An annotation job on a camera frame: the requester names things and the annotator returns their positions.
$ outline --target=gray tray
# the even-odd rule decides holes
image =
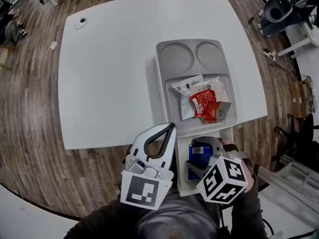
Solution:
[[[166,121],[177,126],[177,136],[189,136],[220,130],[237,123],[233,85],[221,44],[216,40],[186,39],[160,42],[156,46],[159,92]],[[180,94],[172,84],[201,74],[204,80],[217,76],[225,86],[231,106],[221,123],[205,123],[200,118],[181,119]]]

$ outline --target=paper scrap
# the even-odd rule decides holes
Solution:
[[[57,44],[58,44],[57,42],[53,41],[50,45],[50,49],[54,50]]]

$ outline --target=plastic packaging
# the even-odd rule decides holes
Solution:
[[[205,122],[217,123],[226,119],[231,103],[209,102],[205,110]]]
[[[181,94],[180,110],[182,120],[195,116],[195,107],[193,104],[191,104],[191,100],[189,98],[192,95],[190,87],[203,82],[203,76],[200,74],[172,84],[172,87]]]
[[[209,81],[190,86],[190,91],[192,94],[196,94],[205,90],[213,90],[218,102],[230,102],[224,84],[220,81],[219,76]]]
[[[208,102],[216,101],[215,92],[212,90],[205,90],[199,93],[196,93],[190,97],[192,102],[195,105],[195,117],[201,117],[204,115],[204,111],[208,106]]]

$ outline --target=red snack package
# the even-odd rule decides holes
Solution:
[[[217,123],[226,119],[231,103],[209,102],[205,111],[205,122]]]
[[[216,96],[213,90],[205,90],[192,95],[190,99],[195,105],[195,117],[201,117],[205,115],[208,103],[216,101]]]

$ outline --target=wooden floor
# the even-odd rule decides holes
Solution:
[[[38,0],[20,0],[14,6],[21,9],[20,20],[29,35],[18,50],[9,52],[5,65],[13,73],[0,71],[0,182],[40,205],[83,217],[117,197],[127,146],[63,148],[57,87],[60,44],[67,16],[111,0],[59,1],[57,7]],[[243,25],[263,6],[262,0],[229,1]],[[263,38],[256,22],[248,30],[262,48],[279,51],[286,46],[281,35]],[[53,51],[49,49],[52,41],[58,43]],[[276,152],[273,128],[288,127],[286,114],[292,111],[290,85],[294,79],[271,66],[251,44],[268,116],[235,126],[234,137],[241,150],[268,167]]]

